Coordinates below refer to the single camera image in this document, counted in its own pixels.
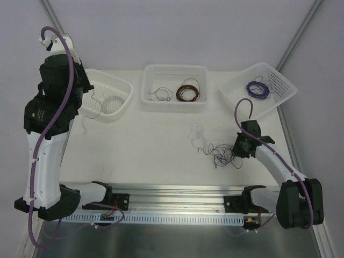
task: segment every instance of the white table surface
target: white table surface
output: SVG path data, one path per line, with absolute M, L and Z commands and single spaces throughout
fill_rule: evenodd
M 204 113 L 156 113 L 141 110 L 143 71 L 105 71 L 130 82 L 134 94 L 128 109 L 112 123 L 76 117 L 61 166 L 61 182 L 143 183 L 167 185 L 276 185 L 254 158 L 240 169 L 231 164 L 215 168 L 188 139 L 188 127 L 204 126 L 207 140 L 234 144 L 239 131 L 233 110 L 224 103 L 218 86 L 236 72 L 210 71 L 210 102 Z M 277 110 L 258 120 L 262 135 L 271 136 L 279 152 L 290 160 Z

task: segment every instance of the cable tie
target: cable tie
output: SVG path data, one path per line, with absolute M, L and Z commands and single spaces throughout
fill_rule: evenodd
M 27 201 L 28 201 L 29 203 L 33 202 L 34 200 L 36 200 L 36 197 L 27 199 Z
M 45 39 L 43 40 L 42 38 L 39 39 L 39 42 L 45 46 L 46 48 L 48 48 L 50 46 L 50 44 L 52 43 L 51 38 L 49 37 L 45 37 Z

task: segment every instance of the brown wire coil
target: brown wire coil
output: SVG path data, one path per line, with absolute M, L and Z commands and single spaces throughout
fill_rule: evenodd
M 193 79 L 193 78 L 192 79 L 186 79 L 185 81 L 187 81 L 187 80 L 195 80 L 198 84 L 198 87 L 199 87 L 199 83 L 196 79 Z M 189 85 L 189 84 L 183 85 L 183 83 L 182 83 L 182 86 L 180 86 L 176 92 L 176 98 L 178 99 L 178 101 L 180 101 L 180 102 L 195 102 L 195 101 L 199 100 L 199 97 L 200 97 L 199 90 L 193 85 Z M 192 90 L 195 93 L 195 96 L 193 98 L 183 97 L 183 94 L 189 90 Z

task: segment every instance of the white wall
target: white wall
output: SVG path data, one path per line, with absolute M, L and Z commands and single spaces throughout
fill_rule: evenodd
M 276 66 L 313 0 L 51 0 L 83 63 Z
M 0 256 L 14 257 L 27 215 L 13 202 L 23 196 L 28 150 L 24 107 L 36 94 L 46 53 L 40 28 L 50 25 L 37 0 L 3 1 L 0 8 Z
M 325 218 L 344 257 L 344 1 L 325 0 L 282 73 L 298 88 L 285 104 L 304 173 L 324 191 Z

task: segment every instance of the black mount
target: black mount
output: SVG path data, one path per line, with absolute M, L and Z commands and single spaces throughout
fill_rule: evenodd
M 313 225 L 324 222 L 323 190 L 317 179 L 305 179 L 304 184 L 313 207 Z M 282 183 L 276 205 L 278 222 L 284 228 L 306 227 L 310 220 L 310 210 L 299 182 Z
M 106 188 L 105 197 L 99 204 L 114 206 L 117 203 L 117 207 L 122 211 L 127 211 L 129 209 L 130 195 L 127 193 L 113 193 L 112 186 L 99 181 L 93 181 L 92 183 L 100 184 Z M 106 210 L 103 207 L 99 207 L 92 204 L 86 204 L 82 206 L 83 210 Z
M 252 203 L 251 191 L 257 188 L 265 188 L 264 185 L 252 185 L 245 187 L 240 195 L 224 196 L 224 206 L 226 213 L 240 212 L 242 214 L 259 213 L 259 206 Z M 262 213 L 269 213 L 261 207 Z
M 275 144 L 274 140 L 270 136 L 262 136 L 257 120 L 244 121 L 240 124 L 246 132 L 261 139 L 267 144 Z M 256 148 L 260 145 L 261 144 L 258 141 L 252 139 L 246 134 L 238 133 L 232 152 L 235 156 L 241 158 L 249 158 L 250 156 L 256 157 Z
M 69 189 L 63 184 L 60 184 L 60 191 L 60 200 L 49 209 L 45 209 L 44 207 L 40 207 L 39 209 L 33 208 L 33 211 L 38 211 L 39 218 L 46 221 L 53 221 L 73 214 L 80 202 L 80 192 Z M 15 201 L 15 209 L 28 213 L 29 208 L 30 206 L 26 204 L 23 197 Z
M 83 93 L 94 87 L 90 85 L 82 64 L 73 63 L 73 88 L 68 102 L 57 121 L 46 134 L 46 139 L 69 131 L 69 123 L 78 115 Z M 65 54 L 49 56 L 40 67 L 42 82 L 38 84 L 38 94 L 26 105 L 24 129 L 27 133 L 42 133 L 56 114 L 67 91 L 69 65 Z

